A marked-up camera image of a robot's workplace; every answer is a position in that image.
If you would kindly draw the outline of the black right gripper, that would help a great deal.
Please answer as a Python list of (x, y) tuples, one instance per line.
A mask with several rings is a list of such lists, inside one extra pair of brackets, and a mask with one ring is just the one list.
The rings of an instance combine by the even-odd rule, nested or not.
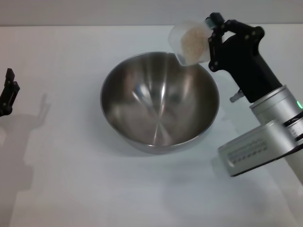
[(208, 39), (211, 71), (227, 71), (250, 103), (282, 87), (258, 51), (265, 32), (234, 19), (225, 20), (220, 13), (205, 19), (211, 34)]

